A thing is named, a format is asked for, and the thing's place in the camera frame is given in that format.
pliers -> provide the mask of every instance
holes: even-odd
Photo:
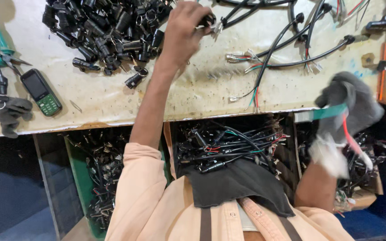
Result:
[[[16,58],[13,56],[13,54],[15,53],[14,50],[12,50],[7,42],[5,41],[3,35],[1,34],[1,31],[0,31],[0,50],[1,50],[1,53],[0,54],[0,67],[10,67],[16,74],[18,74],[19,76],[21,76],[22,74],[20,73],[20,71],[16,68],[16,66],[14,66],[13,64],[26,64],[26,65],[32,65],[26,61],[23,61],[19,58]]]

green feature phone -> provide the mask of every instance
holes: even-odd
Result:
[[[37,69],[29,70],[20,80],[45,116],[52,116],[62,109],[61,103]]]

key ring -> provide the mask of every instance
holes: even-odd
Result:
[[[5,103],[5,101],[0,101],[0,102],[4,103],[4,106],[0,108],[0,110],[2,110],[2,109],[4,109],[6,107],[6,103]]]

gloved hand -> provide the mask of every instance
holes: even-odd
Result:
[[[336,74],[315,103],[320,108],[345,103],[348,108],[346,126],[350,135],[376,123],[384,113],[383,108],[373,98],[370,88],[349,72]],[[317,139],[309,148],[309,155],[331,175],[349,178],[346,158],[338,150],[338,147],[344,147],[346,142],[342,115],[321,119]]]
[[[315,100],[315,104],[320,108],[342,103],[348,107],[346,126],[350,135],[378,122],[384,113],[383,108],[373,98],[370,88],[350,72],[336,74],[330,85]],[[319,120],[317,135],[324,137],[329,133],[336,144],[346,144],[342,121],[341,116]]]
[[[5,107],[0,109],[0,123],[2,128],[2,134],[9,138],[17,138],[17,133],[14,130],[19,126],[19,117],[22,117],[25,121],[32,119],[32,103],[29,100],[13,97],[1,97],[5,98]]]

wire terminal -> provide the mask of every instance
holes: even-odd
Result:
[[[230,96],[229,97],[229,102],[230,103],[234,103],[236,101],[238,101],[240,98],[238,96]]]

